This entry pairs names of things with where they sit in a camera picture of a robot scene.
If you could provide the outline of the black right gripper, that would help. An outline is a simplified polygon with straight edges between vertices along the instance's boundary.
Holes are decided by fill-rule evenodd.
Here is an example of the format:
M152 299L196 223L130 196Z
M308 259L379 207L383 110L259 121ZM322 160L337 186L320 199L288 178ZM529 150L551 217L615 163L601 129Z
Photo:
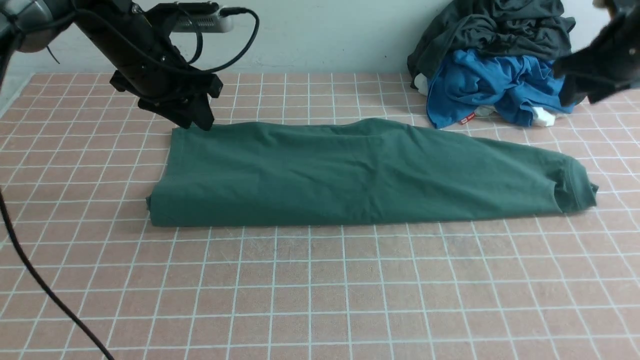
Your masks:
M558 94L563 107L583 100L594 105L620 92L639 88L639 2L595 0L593 6L607 11L609 23L588 46L553 63L554 77L564 79Z

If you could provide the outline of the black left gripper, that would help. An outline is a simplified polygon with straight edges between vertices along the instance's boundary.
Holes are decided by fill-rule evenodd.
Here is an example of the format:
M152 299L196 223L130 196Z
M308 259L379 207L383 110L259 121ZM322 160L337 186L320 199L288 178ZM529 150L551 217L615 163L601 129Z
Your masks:
M75 25L115 67L110 84L138 97L138 107L183 129L208 131L210 96L223 84L189 64L170 40L188 6L160 3L148 11L132 0L77 0Z

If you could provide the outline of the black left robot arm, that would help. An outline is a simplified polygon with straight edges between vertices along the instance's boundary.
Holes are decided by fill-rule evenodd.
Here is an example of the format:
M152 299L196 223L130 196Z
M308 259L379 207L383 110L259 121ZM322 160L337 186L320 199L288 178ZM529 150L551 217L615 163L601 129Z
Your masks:
M114 66L110 84L137 97L139 109L183 129L208 131L215 117L210 99L223 84L215 74L189 64L170 40L179 18L218 6L160 3L143 10L132 0L3 0L1 73L11 55L36 53L75 25Z

